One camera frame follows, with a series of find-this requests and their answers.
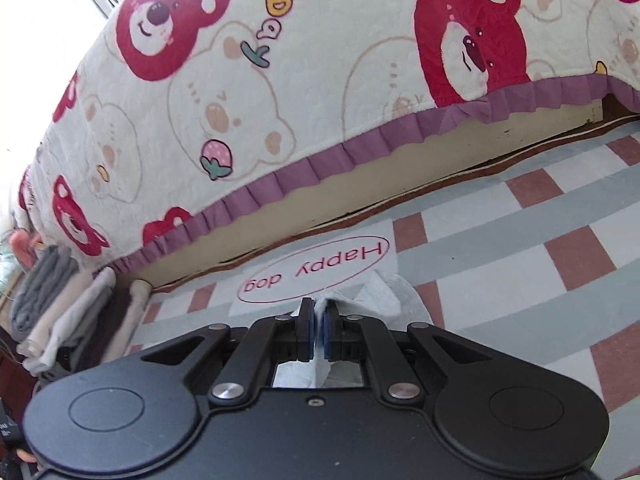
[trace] mattress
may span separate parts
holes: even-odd
[[[25,203],[45,243],[127,273],[469,118],[609,93],[640,110],[639,3],[123,0],[61,92]],[[458,157],[428,150],[418,174]]]
[[[421,144],[401,146],[389,156],[331,176],[316,186],[293,191],[279,202],[241,216],[169,256],[124,273],[120,281],[127,283],[139,278],[158,287],[212,267],[228,268],[220,264],[428,182],[600,120],[601,100],[585,106],[563,105],[558,110],[539,108],[534,113],[514,113],[509,119],[492,124],[466,120],[452,132],[431,136]]]

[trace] floor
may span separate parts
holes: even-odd
[[[613,480],[640,465],[639,225],[640,122],[154,295],[129,351],[397,272],[436,325],[591,387],[611,420],[594,469]]]

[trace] white cloth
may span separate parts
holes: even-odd
[[[276,369],[273,380],[275,388],[320,388],[332,371],[332,364],[324,358],[324,347],[321,340],[322,316],[329,300],[335,300],[342,316],[361,314],[377,317],[385,322],[389,330],[406,330],[406,326],[414,321],[432,323],[424,303],[407,280],[398,274],[374,270],[362,290],[353,300],[345,298],[334,290],[324,290],[315,298],[316,306],[316,348],[314,358],[308,363],[283,363]],[[298,308],[292,316],[297,316]],[[353,383],[352,374],[340,376],[340,365],[337,364],[332,377],[343,379],[345,383]]]
[[[151,290],[151,284],[142,280],[136,280],[131,283],[131,288],[129,289],[131,293],[131,303],[129,304],[120,328],[105,350],[100,361],[101,363],[108,363],[123,356],[133,331],[137,328],[140,320],[142,320],[142,315],[145,313],[145,307],[151,295]]]
[[[18,354],[40,357],[47,346],[54,323],[76,302],[92,281],[93,277],[88,270],[80,270],[72,276],[51,306],[42,314],[27,339],[17,346]]]
[[[51,329],[51,336],[47,346],[40,357],[31,357],[22,362],[22,366],[36,376],[39,373],[51,370],[56,363],[58,349],[71,336],[82,321],[86,311],[94,304],[101,291],[106,288],[113,288],[116,283],[116,275],[111,267],[105,267],[95,277],[94,282],[85,289],[78,299],[69,307],[66,312],[58,318]]]
[[[97,317],[100,314],[100,311],[111,299],[112,293],[113,289],[110,286],[105,287],[100,291],[100,294],[95,298],[95,301],[82,317],[82,321],[78,323],[78,326],[72,335],[69,336],[69,339],[64,342],[63,346],[75,348],[81,341],[91,337],[91,334],[96,328]]]

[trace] screw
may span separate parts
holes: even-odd
[[[413,399],[420,395],[420,388],[413,383],[395,383],[389,386],[389,395],[396,399]]]
[[[244,388],[238,383],[216,384],[211,391],[218,399],[237,399],[244,394]]]
[[[321,399],[320,397],[313,397],[312,399],[309,399],[306,404],[312,408],[320,408],[321,406],[324,406],[324,399]]]

